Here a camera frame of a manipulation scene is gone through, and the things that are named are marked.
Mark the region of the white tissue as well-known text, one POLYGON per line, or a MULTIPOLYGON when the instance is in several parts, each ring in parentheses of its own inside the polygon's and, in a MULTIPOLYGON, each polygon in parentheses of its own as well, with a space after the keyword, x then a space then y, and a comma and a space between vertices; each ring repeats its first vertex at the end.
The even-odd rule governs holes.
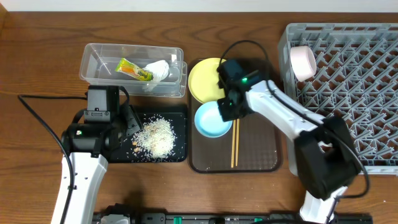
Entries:
POLYGON ((168 77, 169 64, 165 60, 159 60, 146 65, 144 70, 150 72, 153 76, 153 79, 143 87, 144 91, 149 92, 152 91, 162 80, 168 77))

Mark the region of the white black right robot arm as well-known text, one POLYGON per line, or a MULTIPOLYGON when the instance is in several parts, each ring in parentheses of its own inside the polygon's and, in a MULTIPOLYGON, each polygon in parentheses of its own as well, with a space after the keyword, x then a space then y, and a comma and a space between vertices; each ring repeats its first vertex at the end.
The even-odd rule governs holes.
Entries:
POLYGON ((299 179, 306 189, 299 215, 305 223, 329 223, 336 204, 363 170, 342 118, 305 109, 258 72, 245 77, 219 75, 225 97, 217 101, 222 119, 259 113, 294 144, 299 179))

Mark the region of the rice pile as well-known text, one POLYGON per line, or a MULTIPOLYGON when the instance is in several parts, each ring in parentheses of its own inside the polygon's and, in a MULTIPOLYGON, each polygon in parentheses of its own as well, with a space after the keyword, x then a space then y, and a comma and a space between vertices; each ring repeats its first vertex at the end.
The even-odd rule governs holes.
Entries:
POLYGON ((127 138, 123 144, 127 147, 127 158, 160 161, 174 156, 177 136, 171 120, 159 114, 144 118, 143 128, 127 138))

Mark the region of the wooden chopstick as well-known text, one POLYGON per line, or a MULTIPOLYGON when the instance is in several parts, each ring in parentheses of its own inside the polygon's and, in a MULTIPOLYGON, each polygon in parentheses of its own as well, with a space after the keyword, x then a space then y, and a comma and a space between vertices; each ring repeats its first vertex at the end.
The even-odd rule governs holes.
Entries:
POLYGON ((236 120, 236 150, 235 150, 235 166, 238 166, 239 159, 239 128, 240 128, 240 119, 236 120))
POLYGON ((234 167, 234 156, 235 156, 235 138, 236 138, 236 120, 233 121, 233 135, 231 145, 231 168, 234 167))

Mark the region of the pink bowl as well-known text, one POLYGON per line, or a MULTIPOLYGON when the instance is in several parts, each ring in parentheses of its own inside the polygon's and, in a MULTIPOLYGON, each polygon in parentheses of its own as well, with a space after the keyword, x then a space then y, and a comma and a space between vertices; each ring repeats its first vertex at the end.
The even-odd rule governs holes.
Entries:
POLYGON ((312 78, 316 74, 315 56, 308 46, 292 47, 290 50, 290 63, 295 77, 300 82, 312 78))

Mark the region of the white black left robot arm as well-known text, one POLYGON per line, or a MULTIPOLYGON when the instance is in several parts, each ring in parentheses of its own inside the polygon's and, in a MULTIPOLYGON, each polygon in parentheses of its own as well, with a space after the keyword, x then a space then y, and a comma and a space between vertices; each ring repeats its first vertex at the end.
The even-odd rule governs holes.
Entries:
POLYGON ((87 107, 62 133, 62 179, 52 223, 90 223, 111 155, 142 129, 129 100, 120 103, 122 86, 91 85, 87 107))

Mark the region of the green yellow snack wrapper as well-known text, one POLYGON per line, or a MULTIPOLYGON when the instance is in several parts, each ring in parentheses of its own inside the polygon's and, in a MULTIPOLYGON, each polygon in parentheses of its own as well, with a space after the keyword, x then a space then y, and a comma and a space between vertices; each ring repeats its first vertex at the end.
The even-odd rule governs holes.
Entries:
POLYGON ((138 67, 135 63, 122 58, 115 68, 116 72, 129 75, 139 81, 151 81, 153 79, 153 73, 138 67))

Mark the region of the light blue bowl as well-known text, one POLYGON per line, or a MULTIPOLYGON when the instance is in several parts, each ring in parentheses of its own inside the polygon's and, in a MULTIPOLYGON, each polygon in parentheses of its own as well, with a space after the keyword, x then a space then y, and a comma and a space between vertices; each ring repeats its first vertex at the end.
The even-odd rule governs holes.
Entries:
POLYGON ((223 121, 216 101, 202 104, 194 116, 197 131, 207 138, 218 138, 226 134, 233 125, 232 121, 223 121))

